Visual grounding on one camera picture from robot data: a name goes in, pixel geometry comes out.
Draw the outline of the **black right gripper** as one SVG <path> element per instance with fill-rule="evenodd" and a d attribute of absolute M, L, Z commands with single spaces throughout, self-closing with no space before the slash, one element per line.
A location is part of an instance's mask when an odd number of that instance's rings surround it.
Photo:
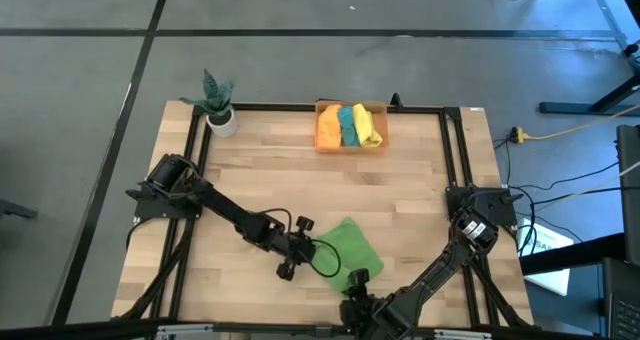
<path fill-rule="evenodd" d="M 355 340 L 400 340 L 374 320 L 374 312 L 380 308 L 382 300 L 368 293 L 369 280 L 367 268 L 356 269 L 349 274 L 346 298 L 339 305 L 342 324 Z"/>

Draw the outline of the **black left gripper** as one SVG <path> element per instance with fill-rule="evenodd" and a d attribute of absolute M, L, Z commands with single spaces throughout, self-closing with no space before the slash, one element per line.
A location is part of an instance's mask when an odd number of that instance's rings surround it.
<path fill-rule="evenodd" d="M 277 266 L 276 274 L 279 278 L 291 281 L 295 275 L 296 265 L 310 263 L 313 259 L 316 247 L 307 232 L 310 232 L 314 225 L 314 220 L 299 216 L 296 220 L 297 230 L 295 232 L 279 231 L 276 233 L 271 242 L 270 250 L 286 258 Z"/>

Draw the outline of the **green microfiber towel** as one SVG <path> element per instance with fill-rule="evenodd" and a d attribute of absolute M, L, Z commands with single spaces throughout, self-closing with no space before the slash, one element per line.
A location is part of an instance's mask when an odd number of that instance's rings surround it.
<path fill-rule="evenodd" d="M 349 274 L 367 268 L 370 278 L 379 275 L 384 263 L 364 236 L 360 226 L 350 217 L 330 231 L 313 239 L 316 253 L 311 264 L 337 293 L 344 294 L 349 287 Z"/>

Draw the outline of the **orange microfiber towel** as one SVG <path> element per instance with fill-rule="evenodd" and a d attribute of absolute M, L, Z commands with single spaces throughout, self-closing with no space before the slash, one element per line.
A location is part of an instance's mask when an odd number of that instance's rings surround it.
<path fill-rule="evenodd" d="M 338 113 L 341 105 L 329 105 L 318 117 L 316 145 L 320 149 L 336 149 L 342 142 Z"/>

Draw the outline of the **teal microfiber towel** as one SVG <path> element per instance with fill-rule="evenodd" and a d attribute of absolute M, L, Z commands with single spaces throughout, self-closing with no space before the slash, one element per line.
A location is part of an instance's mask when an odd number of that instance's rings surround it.
<path fill-rule="evenodd" d="M 342 107 L 338 111 L 338 120 L 343 145 L 345 147 L 359 147 L 360 142 L 355 128 L 353 108 L 351 106 Z"/>

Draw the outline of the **yellow microfiber towel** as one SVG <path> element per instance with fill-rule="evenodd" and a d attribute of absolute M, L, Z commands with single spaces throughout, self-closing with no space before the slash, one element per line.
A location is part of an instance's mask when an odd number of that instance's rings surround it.
<path fill-rule="evenodd" d="M 379 147 L 383 138 L 375 129 L 371 112 L 363 104 L 354 105 L 352 112 L 359 144 L 362 147 Z"/>

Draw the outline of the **orange plastic basket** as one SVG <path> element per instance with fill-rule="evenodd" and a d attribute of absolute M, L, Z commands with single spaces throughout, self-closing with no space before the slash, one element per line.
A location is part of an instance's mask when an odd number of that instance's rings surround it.
<path fill-rule="evenodd" d="M 316 145 L 316 137 L 317 137 L 317 122 L 319 115 L 329 106 L 329 105 L 341 105 L 342 107 L 351 106 L 353 108 L 356 104 L 363 104 L 364 107 L 369 110 L 373 116 L 373 122 L 376 131 L 383 138 L 383 142 L 379 147 L 370 148 L 370 147 L 345 147 L 343 142 L 339 148 L 336 149 L 320 149 Z M 325 100 L 321 99 L 316 102 L 315 105 L 315 134 L 314 134 L 314 148 L 316 151 L 325 154 L 341 154 L 341 155 L 379 155 L 386 151 L 386 149 L 390 145 L 390 135 L 389 135 L 389 121 L 388 121 L 388 111 L 387 106 L 380 102 L 353 102 L 353 101 L 338 101 L 338 100 Z"/>

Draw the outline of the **black beam with silver brackets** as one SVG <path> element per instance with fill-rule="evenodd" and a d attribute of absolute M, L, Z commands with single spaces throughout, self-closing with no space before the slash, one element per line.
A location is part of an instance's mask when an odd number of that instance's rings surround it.
<path fill-rule="evenodd" d="M 180 322 L 168 318 L 124 320 L 104 322 L 47 325 L 15 329 L 0 329 L 0 340 L 135 340 L 154 337 L 168 340 L 185 334 L 241 335 L 276 334 L 308 336 L 327 340 L 339 336 L 355 336 L 344 326 L 336 325 L 265 325 L 240 323 Z M 354 340 L 640 340 L 640 334 L 618 333 L 611 337 L 579 335 L 545 331 L 538 327 L 498 327 L 480 325 L 471 328 L 424 327 L 412 330 L 407 335 L 394 338 L 380 330 L 370 335 L 355 336 Z"/>

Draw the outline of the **white plant pot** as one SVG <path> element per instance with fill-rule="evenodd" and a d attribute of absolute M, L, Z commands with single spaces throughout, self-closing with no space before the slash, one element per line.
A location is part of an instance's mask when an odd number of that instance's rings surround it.
<path fill-rule="evenodd" d="M 238 119 L 233 108 L 221 116 L 207 115 L 206 122 L 211 131 L 222 138 L 233 136 L 239 129 Z"/>

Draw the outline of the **green artificial plant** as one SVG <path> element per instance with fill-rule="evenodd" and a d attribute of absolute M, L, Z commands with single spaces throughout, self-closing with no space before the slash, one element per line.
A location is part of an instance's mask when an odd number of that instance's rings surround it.
<path fill-rule="evenodd" d="M 207 69 L 204 69 L 202 86 L 203 99 L 192 100 L 181 97 L 180 101 L 199 107 L 204 113 L 216 117 L 222 117 L 233 109 L 231 96 L 234 90 L 234 83 L 230 79 L 218 82 Z"/>

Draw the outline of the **white printed box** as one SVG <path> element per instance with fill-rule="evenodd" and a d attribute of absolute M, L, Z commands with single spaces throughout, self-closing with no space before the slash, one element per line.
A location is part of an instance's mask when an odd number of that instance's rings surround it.
<path fill-rule="evenodd" d="M 574 240 L 538 223 L 532 225 L 527 217 L 518 221 L 517 245 L 520 258 L 574 244 Z M 526 275 L 525 280 L 560 296 L 568 292 L 570 270 Z"/>

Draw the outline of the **black desk edge bar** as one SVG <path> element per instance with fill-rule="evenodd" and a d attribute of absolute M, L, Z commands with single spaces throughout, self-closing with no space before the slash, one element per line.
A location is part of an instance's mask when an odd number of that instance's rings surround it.
<path fill-rule="evenodd" d="M 630 260 L 623 233 L 527 255 L 520 265 L 524 275 L 534 275 L 592 265 L 604 258 Z"/>

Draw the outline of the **black keyboard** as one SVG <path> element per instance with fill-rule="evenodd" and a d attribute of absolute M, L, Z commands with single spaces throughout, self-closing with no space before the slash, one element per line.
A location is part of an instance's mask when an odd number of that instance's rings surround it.
<path fill-rule="evenodd" d="M 640 267 L 612 258 L 602 265 L 607 336 L 640 340 Z"/>

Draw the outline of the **dark floor object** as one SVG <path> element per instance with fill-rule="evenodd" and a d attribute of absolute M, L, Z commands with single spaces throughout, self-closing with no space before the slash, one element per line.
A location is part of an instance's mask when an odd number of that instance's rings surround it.
<path fill-rule="evenodd" d="M 0 198 L 0 219 L 5 215 L 33 219 L 38 215 L 38 211 Z"/>

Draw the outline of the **black aluminium table frame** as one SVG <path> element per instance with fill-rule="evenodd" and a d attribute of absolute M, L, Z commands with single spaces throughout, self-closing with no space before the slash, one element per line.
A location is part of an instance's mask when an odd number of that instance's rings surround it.
<path fill-rule="evenodd" d="M 238 132 L 219 138 L 189 106 L 168 102 L 154 157 L 191 145 L 217 190 L 246 209 L 269 209 L 282 220 L 307 216 L 315 221 L 315 233 L 355 219 L 385 264 L 370 285 L 379 296 L 411 283 L 440 254 L 448 186 L 501 182 L 481 108 L 391 108 L 390 145 L 379 155 L 316 151 L 311 104 L 240 104 L 236 114 Z M 169 277 L 155 316 L 340 326 L 339 295 L 312 269 L 299 267 L 291 281 L 278 278 L 279 256 L 250 245 L 210 211 L 194 221 L 151 220 L 134 232 L 114 315 L 134 305 L 184 230 L 192 233 L 186 260 Z"/>

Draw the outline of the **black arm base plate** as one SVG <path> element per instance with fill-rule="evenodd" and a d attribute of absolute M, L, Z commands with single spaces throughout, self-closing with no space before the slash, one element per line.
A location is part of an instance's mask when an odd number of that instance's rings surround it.
<path fill-rule="evenodd" d="M 128 189 L 126 195 L 136 201 L 134 215 L 141 220 L 197 219 L 201 215 L 201 206 L 182 195 L 172 195 L 146 181 L 139 182 L 138 185 L 138 189 Z"/>
<path fill-rule="evenodd" d="M 517 224 L 513 203 L 521 195 L 512 195 L 506 188 L 478 187 L 474 184 L 448 187 L 445 198 L 450 218 L 462 210 L 481 216 L 496 226 Z"/>

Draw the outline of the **black desk leg frame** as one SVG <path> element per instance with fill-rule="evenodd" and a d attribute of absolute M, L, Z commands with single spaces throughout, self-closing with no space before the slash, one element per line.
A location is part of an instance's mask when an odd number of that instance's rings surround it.
<path fill-rule="evenodd" d="M 600 10 L 614 33 L 614 39 L 621 49 L 622 58 L 631 68 L 632 75 L 616 88 L 593 103 L 540 102 L 538 111 L 541 114 L 553 115 L 593 115 L 593 116 L 626 116 L 640 118 L 640 104 L 624 105 L 623 102 L 635 94 L 640 94 L 640 40 L 631 42 L 617 21 L 611 4 L 607 0 L 596 0 Z"/>

